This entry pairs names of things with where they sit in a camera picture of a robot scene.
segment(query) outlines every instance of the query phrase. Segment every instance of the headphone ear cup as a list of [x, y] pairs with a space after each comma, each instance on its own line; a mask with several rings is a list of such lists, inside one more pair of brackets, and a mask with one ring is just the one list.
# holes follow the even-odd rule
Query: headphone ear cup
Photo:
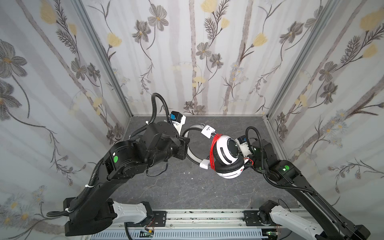
[[217, 147], [216, 147], [216, 143], [214, 145], [214, 150], [213, 150], [213, 154], [214, 154], [214, 159], [216, 159], [215, 161], [215, 166], [216, 166], [216, 163], [220, 164], [220, 165], [223, 165], [223, 166], [227, 166], [219, 157], [218, 153], [217, 153]]
[[218, 164], [218, 161], [215, 161], [215, 171], [218, 173], [230, 173], [236, 170], [239, 170], [244, 165], [244, 159], [242, 157], [238, 158], [234, 163], [225, 165]]

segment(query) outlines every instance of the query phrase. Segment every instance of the white tag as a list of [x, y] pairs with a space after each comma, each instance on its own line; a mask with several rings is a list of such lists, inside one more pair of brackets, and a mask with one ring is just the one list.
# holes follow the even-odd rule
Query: white tag
[[213, 133], [215, 129], [209, 125], [206, 125], [203, 130], [201, 130], [201, 133], [206, 136], [207, 138], [211, 138], [211, 133]]

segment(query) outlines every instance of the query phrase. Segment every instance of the black corrugated hose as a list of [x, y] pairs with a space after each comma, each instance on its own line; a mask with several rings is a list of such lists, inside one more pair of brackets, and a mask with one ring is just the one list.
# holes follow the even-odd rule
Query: black corrugated hose
[[[249, 137], [248, 137], [248, 132], [249, 130], [252, 129], [255, 131], [256, 135], [257, 135], [257, 139], [259, 141], [259, 146], [260, 146], [260, 155], [261, 155], [261, 162], [262, 162], [262, 170], [265, 170], [265, 166], [264, 166], [264, 148], [263, 148], [263, 144], [262, 144], [262, 138], [260, 137], [260, 133], [259, 131], [253, 127], [253, 126], [249, 126], [247, 127], [247, 129], [245, 130], [245, 138], [247, 139], [247, 143], [248, 143], [248, 146], [250, 147], [250, 149], [252, 150], [253, 152], [253, 148], [251, 148], [251, 143], [249, 142]], [[267, 183], [271, 184], [272, 186], [274, 187], [277, 187], [277, 188], [280, 188], [280, 189], [289, 189], [289, 190], [297, 190], [297, 191], [303, 191], [303, 192], [308, 192], [310, 194], [313, 194], [313, 195], [317, 195], [316, 192], [314, 191], [311, 191], [309, 189], [305, 189], [305, 188], [301, 188], [301, 187], [287, 187], [287, 186], [280, 186], [280, 185], [277, 185], [276, 183], [272, 182], [268, 176], [267, 176], [267, 173], [263, 173], [263, 177], [264, 179], [267, 181]]]
[[[99, 172], [100, 165], [102, 164], [102, 162], [103, 162], [103, 159], [101, 159], [96, 164], [95, 168], [93, 169], [91, 178], [89, 179], [88, 186], [93, 186], [94, 185], [96, 177], [97, 177], [98, 172]], [[91, 189], [92, 189], [92, 187], [86, 187], [85, 191], [83, 192], [81, 197], [77, 200], [77, 202], [72, 207], [68, 208], [68, 211], [72, 212], [78, 206], [80, 206], [83, 203], [83, 201], [87, 198], [87, 196], [88, 196], [89, 192], [91, 191]], [[61, 211], [61, 212], [52, 211], [52, 212], [48, 212], [47, 213], [47, 217], [60, 217], [60, 216], [68, 216], [68, 212], [67, 211]]]
[[147, 126], [155, 121], [156, 114], [157, 114], [157, 107], [156, 107], [156, 99], [155, 99], [155, 97], [158, 97], [160, 99], [161, 103], [164, 106], [164, 110], [166, 112], [167, 122], [170, 123], [173, 126], [173, 123], [172, 123], [171, 119], [169, 118], [169, 110], [168, 110], [168, 106], [167, 106], [166, 101], [164, 100], [164, 98], [160, 94], [153, 93], [152, 96], [151, 96], [151, 102], [152, 102], [152, 116], [151, 116], [151, 119], [148, 121], [148, 124], [142, 126], [138, 130], [134, 131], [129, 136], [129, 140], [131, 140], [133, 136], [135, 136], [138, 133], [140, 133], [140, 132], [144, 131], [145, 129], [147, 129]]

